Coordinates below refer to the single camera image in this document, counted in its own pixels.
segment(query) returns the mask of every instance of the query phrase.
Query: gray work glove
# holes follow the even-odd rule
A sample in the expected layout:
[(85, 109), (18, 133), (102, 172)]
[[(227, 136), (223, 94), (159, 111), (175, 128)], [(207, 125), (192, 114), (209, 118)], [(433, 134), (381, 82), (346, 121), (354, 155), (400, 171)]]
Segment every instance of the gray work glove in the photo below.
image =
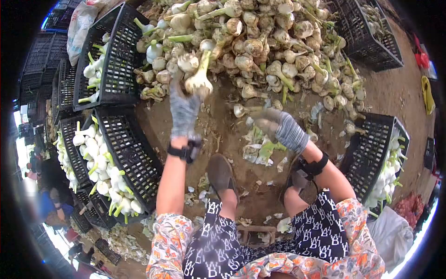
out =
[(201, 100), (197, 95), (185, 96), (178, 79), (170, 82), (170, 112), (172, 113), (172, 134), (170, 138), (186, 136), (191, 139), (195, 135)]
[(310, 136), (299, 126), (294, 118), (287, 112), (282, 112), (274, 108), (267, 108), (262, 112), (252, 113), (255, 124), (271, 140), (276, 138), (286, 148), (293, 150), (300, 155), (306, 148)]

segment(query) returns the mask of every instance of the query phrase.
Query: shorts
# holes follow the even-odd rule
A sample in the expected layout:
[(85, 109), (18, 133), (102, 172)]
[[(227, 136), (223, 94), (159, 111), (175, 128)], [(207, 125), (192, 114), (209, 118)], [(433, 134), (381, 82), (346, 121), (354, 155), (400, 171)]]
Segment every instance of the shorts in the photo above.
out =
[(348, 255), (349, 246), (330, 192), (291, 220), (294, 237), (268, 247), (241, 246), (235, 222), (219, 215), (222, 203), (210, 200), (203, 227), (193, 236), (183, 261), (184, 278), (230, 278), (247, 263), (272, 253), (293, 253), (334, 263)]

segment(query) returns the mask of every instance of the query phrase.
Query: dirt ground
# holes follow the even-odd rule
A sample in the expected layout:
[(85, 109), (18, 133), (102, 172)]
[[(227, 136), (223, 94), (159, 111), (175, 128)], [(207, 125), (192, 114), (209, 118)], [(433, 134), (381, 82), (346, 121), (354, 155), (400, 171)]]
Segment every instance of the dirt ground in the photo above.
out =
[[(391, 19), (390, 25), (396, 36), (398, 45), (404, 61), (404, 67), (380, 73), (370, 72), (361, 67), (360, 73), (366, 79), (367, 99), (366, 105), (371, 105), (371, 112), (396, 116), (403, 123), (410, 135), (410, 145), (404, 165), (405, 172), (401, 174), (400, 182), (403, 187), (397, 187), (394, 193), (396, 204), (405, 198), (411, 191), (422, 195), (423, 201), (427, 202), (432, 192), (433, 185), (428, 184), (430, 171), (423, 167), (423, 155), (425, 151), (426, 138), (432, 137), (434, 133), (434, 113), (426, 116), (421, 91), (421, 73), (417, 67), (415, 57), (406, 33)], [(259, 100), (250, 99), (242, 101), (240, 90), (234, 88), (224, 76), (219, 76), (217, 83), (213, 83), (214, 93), (205, 101), (209, 106), (209, 112), (200, 112), (196, 131), (203, 137), (203, 147), (195, 163), (190, 165), (186, 174), (187, 187), (197, 188), (200, 177), (205, 174), (205, 168), (209, 157), (215, 152), (222, 153), (234, 161), (233, 170), (237, 181), (239, 193), (249, 191), (249, 195), (240, 200), (237, 216), (250, 218), (253, 225), (262, 225), (267, 215), (283, 212), (287, 217), (284, 207), (279, 202), (279, 194), (285, 182), (288, 165), (282, 173), (277, 172), (277, 164), (286, 156), (291, 161), (292, 154), (289, 151), (274, 151), (271, 159), (274, 165), (265, 167), (255, 165), (242, 158), (242, 148), (247, 142), (242, 138), (248, 133), (249, 128), (245, 125), (246, 116), (236, 118), (232, 113), (230, 101), (240, 99), (245, 106), (262, 105)], [(292, 114), (301, 123), (299, 112), (310, 112), (311, 107), (322, 98), (317, 95), (308, 95), (301, 104), (301, 94), (294, 96), (295, 101), (288, 101), (284, 111)], [(272, 93), (272, 99), (280, 99), (281, 94)], [(172, 128), (172, 117), (169, 108), (169, 99), (165, 98), (160, 103), (155, 103), (150, 110), (146, 103), (141, 102), (136, 107), (136, 114), (150, 144), (153, 148), (160, 150), (160, 158), (166, 158), (165, 148), (169, 142), (170, 130)], [(316, 143), (322, 150), (326, 151), (332, 161), (336, 160), (337, 154), (345, 153), (345, 143), (349, 137), (339, 138), (339, 132), (344, 129), (343, 112), (331, 112), (322, 117), (322, 129), (316, 125), (313, 131), (318, 134), (319, 141)], [(272, 186), (266, 182), (273, 181)], [(316, 196), (314, 187), (303, 191), (303, 199), (311, 203)], [(204, 204), (200, 202), (194, 206), (185, 205), (185, 216), (193, 219), (195, 216), (204, 216)], [(278, 220), (272, 219), (268, 225), (276, 226)], [(139, 244), (150, 251), (150, 241), (141, 234), (142, 226), (134, 224), (129, 226), (129, 232), (137, 237)], [(145, 266), (133, 260), (121, 260), (117, 267), (110, 268), (116, 278), (143, 278), (145, 277)]]

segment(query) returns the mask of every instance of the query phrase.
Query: floral fabric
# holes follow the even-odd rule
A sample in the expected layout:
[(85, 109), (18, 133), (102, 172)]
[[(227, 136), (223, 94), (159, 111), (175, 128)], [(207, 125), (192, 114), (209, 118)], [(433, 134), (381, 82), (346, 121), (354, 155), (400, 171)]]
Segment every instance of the floral fabric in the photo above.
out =
[[(271, 272), (288, 273), (296, 278), (380, 278), (384, 261), (377, 254), (368, 231), (367, 211), (357, 199), (336, 205), (347, 234), (349, 255), (328, 263), (319, 258), (292, 253), (271, 253), (239, 269), (232, 278), (258, 278)], [(192, 222), (177, 214), (161, 214), (154, 224), (155, 238), (147, 266), (148, 278), (184, 278), (182, 262), (192, 238)]]

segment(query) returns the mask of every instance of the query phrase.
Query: shoe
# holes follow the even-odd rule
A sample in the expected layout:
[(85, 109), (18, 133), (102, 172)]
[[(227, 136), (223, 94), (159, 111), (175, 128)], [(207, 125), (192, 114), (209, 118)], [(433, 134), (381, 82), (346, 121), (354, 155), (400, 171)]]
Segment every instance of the shoe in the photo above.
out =
[(220, 191), (232, 189), (239, 202), (232, 166), (226, 157), (219, 153), (212, 155), (207, 163), (206, 172), (209, 183), (219, 198)]
[(303, 158), (302, 157), (299, 158), (299, 156), (296, 156), (291, 162), (291, 167), (289, 168), (288, 171), (288, 178), (286, 179), (286, 184), (279, 195), (279, 201), (282, 204), (284, 204), (284, 196), (288, 188), (294, 186), (299, 189), (300, 193), (311, 183), (311, 181), (308, 181), (305, 177), (303, 177), (297, 172), (298, 170), (302, 169), (302, 163), (300, 160), (303, 160)]

